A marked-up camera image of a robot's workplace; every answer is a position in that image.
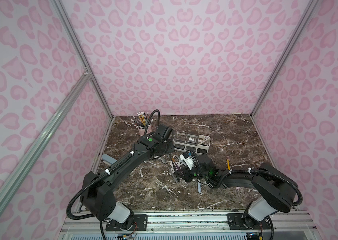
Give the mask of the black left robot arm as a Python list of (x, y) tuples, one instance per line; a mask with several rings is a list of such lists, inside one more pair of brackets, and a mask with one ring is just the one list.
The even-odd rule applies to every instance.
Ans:
[(127, 229), (130, 227), (134, 212), (116, 200), (114, 190), (143, 162), (174, 152), (173, 129), (160, 123), (159, 110), (151, 113), (148, 123), (154, 114), (157, 114), (155, 131), (148, 133), (145, 129), (144, 134), (122, 158), (99, 174), (89, 172), (85, 175), (82, 189), (67, 205), (66, 215), (69, 219), (83, 220), (95, 217), (100, 222), (113, 220)]

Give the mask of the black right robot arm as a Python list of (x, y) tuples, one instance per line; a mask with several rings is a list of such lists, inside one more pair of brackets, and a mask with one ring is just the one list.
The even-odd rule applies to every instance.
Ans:
[(178, 181), (199, 181), (214, 190), (239, 187), (258, 191), (260, 197), (250, 202), (238, 219), (238, 225), (247, 229), (277, 212), (288, 213), (303, 202), (298, 184), (269, 164), (247, 170), (221, 170), (208, 155), (196, 155), (193, 151), (171, 162)]

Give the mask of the cream toothbrush holder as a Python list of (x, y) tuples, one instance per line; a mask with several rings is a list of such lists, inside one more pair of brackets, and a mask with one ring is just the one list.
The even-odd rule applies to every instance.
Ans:
[(193, 150), (197, 155), (207, 154), (211, 138), (205, 135), (176, 133), (173, 138), (174, 149), (180, 152)]

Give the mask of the pink metal pencil bucket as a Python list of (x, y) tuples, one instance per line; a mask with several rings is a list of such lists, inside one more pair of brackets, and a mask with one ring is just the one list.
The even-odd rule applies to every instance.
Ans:
[(143, 136), (145, 134), (145, 129), (138, 129), (139, 135)]

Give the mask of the bundle of coloured pencils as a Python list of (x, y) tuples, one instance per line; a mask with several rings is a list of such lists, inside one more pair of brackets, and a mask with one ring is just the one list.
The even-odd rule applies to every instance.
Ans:
[(150, 113), (138, 112), (137, 116), (132, 116), (131, 121), (136, 128), (144, 130), (151, 125), (151, 122), (148, 121), (149, 118)]

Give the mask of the aluminium front rail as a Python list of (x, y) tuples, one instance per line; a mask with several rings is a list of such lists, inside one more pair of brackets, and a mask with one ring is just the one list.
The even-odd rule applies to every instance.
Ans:
[(241, 211), (139, 211), (142, 229), (110, 232), (110, 223), (100, 229), (96, 218), (65, 220), (59, 240), (320, 240), (321, 236), (306, 211), (292, 210), (265, 219), (254, 229), (233, 225)]

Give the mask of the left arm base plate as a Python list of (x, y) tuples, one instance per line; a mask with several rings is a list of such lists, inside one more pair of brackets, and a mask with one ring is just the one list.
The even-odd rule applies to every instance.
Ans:
[(105, 230), (107, 232), (127, 232), (127, 231), (146, 231), (148, 224), (148, 215), (132, 214), (124, 223), (111, 220), (107, 223)]

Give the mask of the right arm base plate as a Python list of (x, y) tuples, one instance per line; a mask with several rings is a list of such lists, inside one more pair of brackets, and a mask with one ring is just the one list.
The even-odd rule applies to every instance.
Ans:
[(230, 230), (270, 230), (271, 226), (268, 220), (260, 222), (252, 219), (250, 216), (244, 217), (242, 213), (227, 214), (227, 223)]

